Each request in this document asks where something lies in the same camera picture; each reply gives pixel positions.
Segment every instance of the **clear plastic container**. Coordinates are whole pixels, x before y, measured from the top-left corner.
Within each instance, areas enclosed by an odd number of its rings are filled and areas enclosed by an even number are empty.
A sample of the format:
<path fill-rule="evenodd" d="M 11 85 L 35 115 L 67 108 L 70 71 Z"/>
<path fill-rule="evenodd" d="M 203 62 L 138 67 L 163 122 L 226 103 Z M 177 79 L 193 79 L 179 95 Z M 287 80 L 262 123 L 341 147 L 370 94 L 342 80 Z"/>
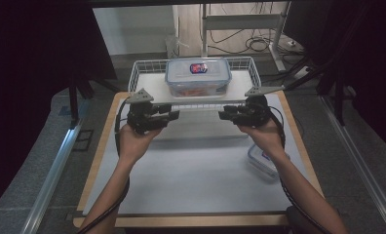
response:
<path fill-rule="evenodd" d="M 260 149 L 257 145 L 253 145 L 248 151 L 249 162 L 259 169 L 261 172 L 265 173 L 271 177 L 278 176 L 278 170 L 276 169 L 275 164 L 269 158 L 266 153 Z"/>
<path fill-rule="evenodd" d="M 166 67 L 166 83 L 177 98 L 223 96 L 231 79 L 225 58 L 172 59 Z"/>

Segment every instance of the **white metal stand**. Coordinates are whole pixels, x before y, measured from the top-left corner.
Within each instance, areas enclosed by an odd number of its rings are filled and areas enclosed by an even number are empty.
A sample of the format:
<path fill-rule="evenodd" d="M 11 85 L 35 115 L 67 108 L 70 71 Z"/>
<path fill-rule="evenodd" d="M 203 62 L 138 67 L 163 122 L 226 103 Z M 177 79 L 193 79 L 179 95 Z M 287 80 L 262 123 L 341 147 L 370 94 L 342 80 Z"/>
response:
<path fill-rule="evenodd" d="M 285 25 L 290 2 L 287 2 L 280 14 L 270 15 L 235 15 L 235 16 L 207 16 L 207 4 L 203 4 L 202 15 L 202 58 L 208 56 L 208 30 L 229 29 L 269 29 L 276 28 L 273 42 L 269 45 L 269 51 L 275 61 L 279 72 L 285 72 L 284 63 L 278 53 L 278 43 L 282 29 Z"/>

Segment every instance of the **gray carpet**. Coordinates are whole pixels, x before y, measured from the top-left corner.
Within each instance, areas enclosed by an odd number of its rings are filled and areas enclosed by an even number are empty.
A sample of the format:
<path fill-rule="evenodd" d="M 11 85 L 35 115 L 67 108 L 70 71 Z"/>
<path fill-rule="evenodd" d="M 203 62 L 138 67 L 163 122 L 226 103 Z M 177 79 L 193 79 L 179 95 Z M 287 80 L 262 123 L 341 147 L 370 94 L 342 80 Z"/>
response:
<path fill-rule="evenodd" d="M 269 59 L 256 58 L 260 74 L 275 74 Z M 121 77 L 127 71 L 117 70 Z M 323 105 L 315 95 L 313 80 L 286 96 L 296 119 L 303 141 L 308 150 L 318 180 L 328 201 L 340 212 L 351 233 L 386 233 L 378 209 L 369 197 L 358 176 L 341 139 L 326 115 Z M 126 81 L 115 81 L 115 85 L 126 88 Z M 282 80 L 266 82 L 277 85 Z M 82 126 L 82 140 L 77 140 L 66 167 L 59 180 L 52 201 L 40 224 L 38 233 L 73 233 L 72 216 L 79 202 L 106 115 L 114 94 L 100 85 L 92 84 L 96 91 Z M 46 178 L 60 144 L 68 130 L 70 116 L 67 91 L 53 98 L 52 112 L 28 158 L 0 200 L 0 233 L 19 233 L 35 198 Z M 386 192 L 386 145 L 375 132 L 358 116 L 350 101 L 345 101 L 344 117 L 347 130 L 364 153 L 368 166 Z M 263 229 L 162 229 L 171 233 L 261 233 Z M 268 233 L 284 233 L 283 229 L 265 230 Z M 128 229 L 127 233 L 157 233 L 157 230 Z"/>

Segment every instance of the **person's left arm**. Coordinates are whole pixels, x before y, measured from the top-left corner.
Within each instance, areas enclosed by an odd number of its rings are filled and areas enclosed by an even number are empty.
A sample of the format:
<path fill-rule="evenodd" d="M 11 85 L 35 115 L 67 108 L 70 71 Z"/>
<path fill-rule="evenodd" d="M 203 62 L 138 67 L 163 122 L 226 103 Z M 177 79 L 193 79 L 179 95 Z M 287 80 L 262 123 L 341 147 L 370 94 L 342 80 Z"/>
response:
<path fill-rule="evenodd" d="M 116 168 L 81 224 L 80 230 L 104 213 L 120 198 L 133 165 L 144 155 L 151 140 L 160 132 L 161 130 L 151 131 L 142 136 L 137 134 L 129 125 L 123 126 L 120 131 L 120 158 Z M 118 208 L 87 233 L 112 233 L 117 213 Z"/>

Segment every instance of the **transparent lid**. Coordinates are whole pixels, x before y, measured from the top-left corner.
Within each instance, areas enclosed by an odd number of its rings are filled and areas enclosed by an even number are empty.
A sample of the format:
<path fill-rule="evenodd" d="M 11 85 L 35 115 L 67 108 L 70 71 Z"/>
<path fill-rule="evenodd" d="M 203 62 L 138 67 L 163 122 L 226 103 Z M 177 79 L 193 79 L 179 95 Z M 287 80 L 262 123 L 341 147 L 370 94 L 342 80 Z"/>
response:
<path fill-rule="evenodd" d="M 218 82 L 226 84 L 232 79 L 225 58 L 179 58 L 168 61 L 166 82 Z"/>

